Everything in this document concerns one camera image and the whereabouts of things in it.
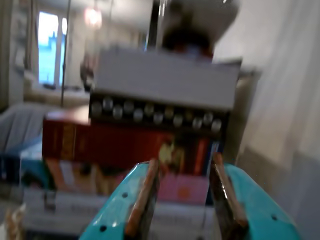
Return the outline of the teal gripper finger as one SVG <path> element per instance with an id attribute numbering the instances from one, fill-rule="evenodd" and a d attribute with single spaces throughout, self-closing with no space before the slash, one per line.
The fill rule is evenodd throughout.
<path id="1" fill-rule="evenodd" d="M 159 190 L 159 161 L 134 166 L 83 231 L 80 240 L 146 240 Z"/>
<path id="2" fill-rule="evenodd" d="M 223 240 L 300 240 L 290 217 L 242 169 L 213 154 L 209 186 Z"/>

